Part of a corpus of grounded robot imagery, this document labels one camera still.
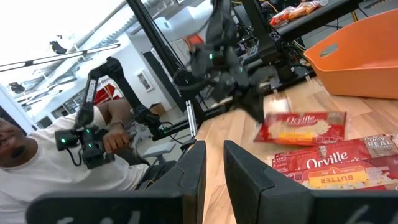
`orange plastic tray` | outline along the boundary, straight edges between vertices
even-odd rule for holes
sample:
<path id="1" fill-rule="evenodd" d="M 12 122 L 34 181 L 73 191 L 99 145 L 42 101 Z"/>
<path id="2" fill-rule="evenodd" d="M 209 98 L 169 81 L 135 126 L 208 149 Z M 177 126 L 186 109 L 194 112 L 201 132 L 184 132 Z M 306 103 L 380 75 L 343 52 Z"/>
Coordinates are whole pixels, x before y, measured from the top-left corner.
<path id="1" fill-rule="evenodd" d="M 398 99 L 398 9 L 354 22 L 304 55 L 334 95 Z"/>

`wooden tabletop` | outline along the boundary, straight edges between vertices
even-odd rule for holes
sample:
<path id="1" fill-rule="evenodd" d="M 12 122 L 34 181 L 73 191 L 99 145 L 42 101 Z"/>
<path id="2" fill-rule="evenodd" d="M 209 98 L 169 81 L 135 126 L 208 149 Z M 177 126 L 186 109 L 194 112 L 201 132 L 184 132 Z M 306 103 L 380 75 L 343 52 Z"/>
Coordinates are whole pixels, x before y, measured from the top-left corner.
<path id="1" fill-rule="evenodd" d="M 331 96 L 317 78 L 293 86 L 278 95 L 265 97 L 264 114 L 276 111 L 347 111 L 346 139 L 398 132 L 398 100 Z M 270 156 L 275 153 L 300 149 L 295 146 L 253 142 L 255 134 L 256 123 L 242 110 L 218 116 L 201 126 L 197 140 L 205 140 L 207 148 L 203 223 L 236 223 L 225 182 L 224 140 L 234 141 L 268 164 L 271 164 Z"/>

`orville popcorn box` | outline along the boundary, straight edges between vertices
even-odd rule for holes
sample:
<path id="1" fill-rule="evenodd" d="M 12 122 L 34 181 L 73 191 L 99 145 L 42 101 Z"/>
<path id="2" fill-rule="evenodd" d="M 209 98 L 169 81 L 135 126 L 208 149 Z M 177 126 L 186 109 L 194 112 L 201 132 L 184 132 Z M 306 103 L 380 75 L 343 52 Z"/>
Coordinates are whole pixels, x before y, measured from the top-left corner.
<path id="1" fill-rule="evenodd" d="M 316 146 L 344 140 L 345 112 L 269 113 L 254 141 Z"/>
<path id="2" fill-rule="evenodd" d="M 272 166 L 279 172 L 315 169 L 333 164 L 398 154 L 396 134 L 380 134 L 365 138 L 321 145 L 275 155 Z"/>
<path id="3" fill-rule="evenodd" d="M 398 155 L 284 173 L 310 189 L 398 189 Z"/>

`gray floor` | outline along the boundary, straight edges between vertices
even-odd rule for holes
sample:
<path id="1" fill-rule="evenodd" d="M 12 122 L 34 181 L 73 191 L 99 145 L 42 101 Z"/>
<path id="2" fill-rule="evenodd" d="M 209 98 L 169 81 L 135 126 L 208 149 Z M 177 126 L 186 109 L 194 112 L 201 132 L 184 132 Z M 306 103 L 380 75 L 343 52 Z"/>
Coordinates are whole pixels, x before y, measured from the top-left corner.
<path id="1" fill-rule="evenodd" d="M 372 2 L 375 2 L 375 1 L 365 1 L 360 4 L 360 7 L 369 16 L 379 14 L 381 12 L 388 11 L 391 9 L 398 8 L 397 0 L 388 0 L 387 2 L 382 3 L 374 8 L 364 9 L 365 6 L 371 4 Z M 365 15 L 360 10 L 356 10 L 356 14 L 357 14 L 358 19 L 365 18 Z M 347 26 L 348 24 L 350 24 L 352 22 L 353 22 L 353 19 L 351 17 L 351 14 L 347 14 L 338 19 L 339 26 Z M 337 20 L 329 23 L 329 25 L 336 26 Z M 332 28 L 332 27 L 320 27 L 320 28 L 303 36 L 304 44 L 307 48 L 309 48 L 309 47 L 315 45 L 317 42 L 328 37 L 330 34 L 334 33 L 335 31 L 336 31 L 336 29 Z M 214 101 L 206 100 L 205 103 L 208 106 L 211 106 L 214 103 Z M 166 114 L 164 114 L 161 117 L 162 121 L 169 121 L 171 123 L 176 123 L 176 122 L 182 121 L 184 119 L 187 119 L 187 115 L 183 114 L 177 107 L 172 108 L 171 110 L 166 112 Z M 185 142 L 191 138 L 190 136 L 187 136 L 189 134 L 190 134 L 189 129 L 186 129 L 186 130 L 179 132 L 175 138 L 177 140 L 179 140 L 180 142 Z M 150 147 L 158 146 L 159 144 L 163 144 L 163 143 L 170 142 L 170 141 L 173 141 L 170 137 L 163 138 L 156 142 L 148 139 L 148 140 L 140 142 L 137 145 L 137 150 L 140 154 L 144 154 L 146 152 L 146 150 L 148 150 Z M 165 157 L 166 161 L 171 161 L 171 160 L 178 160 L 180 155 L 181 155 L 180 144 L 177 143 L 176 146 L 173 148 L 172 152 L 170 154 L 165 154 L 164 157 Z M 155 159 L 149 158 L 148 161 L 150 163 L 153 163 L 153 162 L 155 162 Z"/>

